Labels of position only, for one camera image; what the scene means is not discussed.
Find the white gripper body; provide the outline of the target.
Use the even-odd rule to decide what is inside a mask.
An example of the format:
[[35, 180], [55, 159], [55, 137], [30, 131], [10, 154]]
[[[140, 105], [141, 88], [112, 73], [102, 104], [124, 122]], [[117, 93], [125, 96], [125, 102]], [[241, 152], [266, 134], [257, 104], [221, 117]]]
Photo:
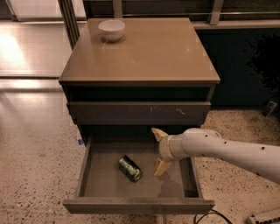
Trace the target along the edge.
[[159, 154], [166, 162], [180, 160], [184, 156], [181, 135], [164, 136], [159, 142]]

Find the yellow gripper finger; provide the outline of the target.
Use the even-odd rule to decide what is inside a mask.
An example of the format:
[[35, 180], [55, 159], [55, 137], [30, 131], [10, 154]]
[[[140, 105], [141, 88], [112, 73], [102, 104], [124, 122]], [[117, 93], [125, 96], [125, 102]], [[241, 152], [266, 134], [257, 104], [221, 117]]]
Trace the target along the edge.
[[161, 142], [162, 140], [168, 137], [168, 134], [162, 131], [161, 129], [152, 128], [151, 131], [158, 142]]
[[154, 175], [156, 177], [163, 175], [170, 168], [171, 164], [171, 162], [167, 162], [159, 158], [156, 162]]

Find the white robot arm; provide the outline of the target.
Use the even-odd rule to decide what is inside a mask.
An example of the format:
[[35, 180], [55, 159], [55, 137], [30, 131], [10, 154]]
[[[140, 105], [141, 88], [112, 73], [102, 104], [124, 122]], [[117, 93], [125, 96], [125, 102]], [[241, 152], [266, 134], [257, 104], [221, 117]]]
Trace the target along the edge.
[[231, 141], [214, 130], [190, 128], [178, 135], [168, 135], [152, 128], [159, 142], [155, 176], [163, 175], [172, 161], [191, 157], [218, 158], [280, 184], [280, 147]]

